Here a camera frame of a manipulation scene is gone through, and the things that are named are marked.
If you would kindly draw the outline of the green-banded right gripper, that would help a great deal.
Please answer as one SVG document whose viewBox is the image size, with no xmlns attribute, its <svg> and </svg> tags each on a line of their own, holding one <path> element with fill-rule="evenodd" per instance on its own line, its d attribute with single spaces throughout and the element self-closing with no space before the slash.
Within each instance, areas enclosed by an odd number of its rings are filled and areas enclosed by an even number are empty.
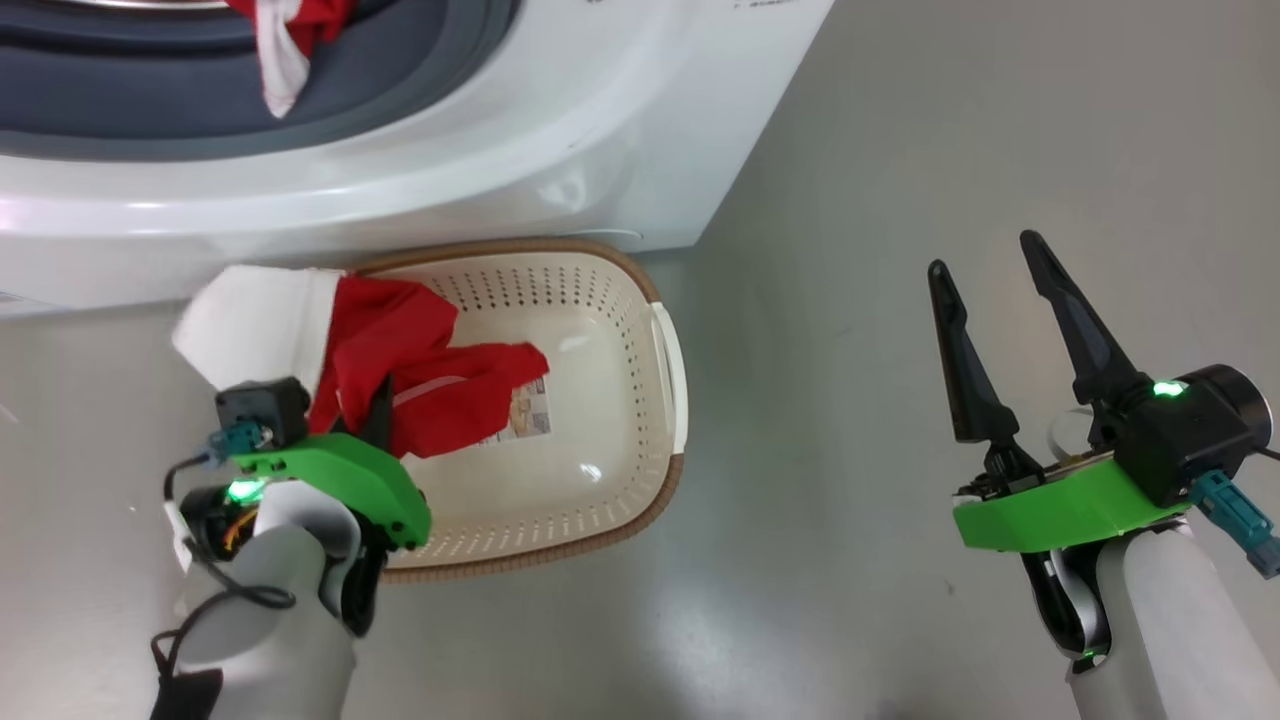
<svg viewBox="0 0 1280 720">
<path fill-rule="evenodd" d="M 1093 411 L 1087 439 L 1093 447 L 1110 445 L 1153 382 L 1134 366 L 1044 237 L 1027 229 L 1019 242 L 1036 291 L 1059 324 L 1075 372 L 1075 400 Z M 1043 553 L 1117 538 L 1190 509 L 1187 496 L 1169 507 L 1152 503 L 1111 448 L 1042 465 L 1014 443 L 1020 425 L 968 334 L 966 305 L 946 263 L 933 260 L 927 279 L 954 437 L 963 445 L 996 445 L 983 473 L 952 495 L 952 518 L 966 547 Z"/>
</svg>

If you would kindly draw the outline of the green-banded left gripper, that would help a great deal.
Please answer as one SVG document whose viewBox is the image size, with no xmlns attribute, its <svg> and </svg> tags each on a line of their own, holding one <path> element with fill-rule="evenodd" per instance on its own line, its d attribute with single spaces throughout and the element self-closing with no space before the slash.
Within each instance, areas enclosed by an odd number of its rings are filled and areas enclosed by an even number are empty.
<svg viewBox="0 0 1280 720">
<path fill-rule="evenodd" d="M 335 433 L 289 447 L 233 457 L 244 477 L 268 484 L 253 533 L 300 527 L 323 551 L 317 594 L 348 632 L 365 637 L 375 618 L 378 587 L 390 556 L 426 544 L 431 511 L 393 446 L 394 380 L 370 398 L 364 441 Z"/>
</svg>

